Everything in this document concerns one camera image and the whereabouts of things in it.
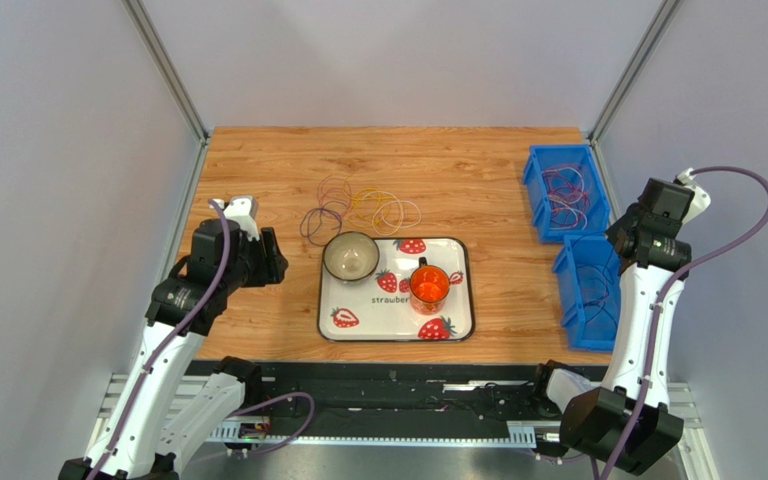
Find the aluminium frame rail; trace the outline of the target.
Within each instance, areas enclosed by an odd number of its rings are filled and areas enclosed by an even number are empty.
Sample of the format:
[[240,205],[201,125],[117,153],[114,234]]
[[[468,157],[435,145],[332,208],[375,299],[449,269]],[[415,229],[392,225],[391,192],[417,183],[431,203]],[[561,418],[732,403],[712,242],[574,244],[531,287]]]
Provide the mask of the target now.
[[560,457],[561,415],[527,399],[526,380],[307,378],[264,380],[279,402],[214,424],[230,449],[290,444],[538,449]]

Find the white strawberry tray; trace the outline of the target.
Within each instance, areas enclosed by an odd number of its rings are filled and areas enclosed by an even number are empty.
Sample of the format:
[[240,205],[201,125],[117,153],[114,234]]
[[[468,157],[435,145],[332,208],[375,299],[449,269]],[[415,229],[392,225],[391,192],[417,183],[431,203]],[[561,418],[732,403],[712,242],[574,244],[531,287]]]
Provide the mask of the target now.
[[[321,268],[320,335],[334,342],[456,342],[475,330],[466,245],[452,237],[377,238],[379,262],[364,279],[342,281]],[[425,258],[450,281],[438,312],[411,305],[410,276]]]

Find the far blue plastic bin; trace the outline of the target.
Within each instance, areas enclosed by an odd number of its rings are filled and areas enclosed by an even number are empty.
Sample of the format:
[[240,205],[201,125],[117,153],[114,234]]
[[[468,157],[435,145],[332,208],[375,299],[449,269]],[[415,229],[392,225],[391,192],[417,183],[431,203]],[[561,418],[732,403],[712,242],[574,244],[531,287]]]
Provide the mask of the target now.
[[588,145],[532,145],[521,183],[541,242],[600,235],[608,227],[609,199]]

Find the blue plastic bin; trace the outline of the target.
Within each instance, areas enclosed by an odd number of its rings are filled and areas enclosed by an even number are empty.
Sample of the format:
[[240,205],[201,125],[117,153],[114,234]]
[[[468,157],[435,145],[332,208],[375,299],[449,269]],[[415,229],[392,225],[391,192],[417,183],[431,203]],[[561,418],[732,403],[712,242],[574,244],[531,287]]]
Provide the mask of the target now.
[[603,235],[567,235],[554,261],[560,325],[573,350],[610,353],[620,320],[620,259]]
[[541,242],[600,235],[608,227],[609,199],[588,145],[532,145],[521,183]]

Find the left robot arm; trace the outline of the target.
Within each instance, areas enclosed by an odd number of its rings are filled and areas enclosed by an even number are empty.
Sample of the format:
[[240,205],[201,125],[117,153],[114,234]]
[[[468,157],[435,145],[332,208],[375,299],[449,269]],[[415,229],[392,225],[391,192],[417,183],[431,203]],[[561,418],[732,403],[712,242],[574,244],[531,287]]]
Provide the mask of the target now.
[[209,434],[232,412],[265,398],[260,365],[227,356],[174,417],[184,375],[215,320],[240,288],[279,284],[288,267],[276,233],[239,217],[208,219],[191,252],[152,293],[139,366],[96,442],[64,463],[62,479],[178,479]]

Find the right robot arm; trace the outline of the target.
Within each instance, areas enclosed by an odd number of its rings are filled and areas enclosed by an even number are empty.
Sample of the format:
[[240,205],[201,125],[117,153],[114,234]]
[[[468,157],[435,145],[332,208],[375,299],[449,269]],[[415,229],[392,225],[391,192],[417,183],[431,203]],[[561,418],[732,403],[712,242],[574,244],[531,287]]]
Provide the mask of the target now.
[[666,368],[684,281],[672,277],[692,260],[680,229],[709,203],[692,184],[651,178],[607,228],[620,259],[620,319],[604,378],[594,386],[555,361],[536,369],[532,397],[560,412],[561,451],[639,476],[680,441],[684,422],[669,411]]

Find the beige ceramic bowl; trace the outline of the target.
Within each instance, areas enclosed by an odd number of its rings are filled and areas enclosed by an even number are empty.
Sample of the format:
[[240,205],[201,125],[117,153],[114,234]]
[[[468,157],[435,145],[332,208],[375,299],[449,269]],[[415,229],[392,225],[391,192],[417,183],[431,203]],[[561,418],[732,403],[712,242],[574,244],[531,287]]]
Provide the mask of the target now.
[[325,271],[337,280],[356,282],[370,277],[380,261],[376,241],[358,231],[343,232],[324,247],[322,264]]

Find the orange transparent mug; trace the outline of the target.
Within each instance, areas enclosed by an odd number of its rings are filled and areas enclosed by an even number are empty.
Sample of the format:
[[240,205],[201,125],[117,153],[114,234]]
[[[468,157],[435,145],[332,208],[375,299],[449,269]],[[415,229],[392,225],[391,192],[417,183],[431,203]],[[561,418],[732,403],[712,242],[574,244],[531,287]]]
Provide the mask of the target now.
[[451,289],[449,275],[440,267],[432,265],[426,257],[420,257],[418,267],[409,278],[410,304],[422,315],[440,312]]

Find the near blue plastic bin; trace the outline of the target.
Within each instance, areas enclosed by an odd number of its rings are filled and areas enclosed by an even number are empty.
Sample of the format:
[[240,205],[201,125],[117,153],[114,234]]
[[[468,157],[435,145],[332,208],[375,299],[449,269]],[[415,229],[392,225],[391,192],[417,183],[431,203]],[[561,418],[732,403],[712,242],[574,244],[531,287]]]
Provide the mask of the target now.
[[610,353],[620,320],[620,259],[603,235],[567,235],[554,261],[560,325],[573,350]]

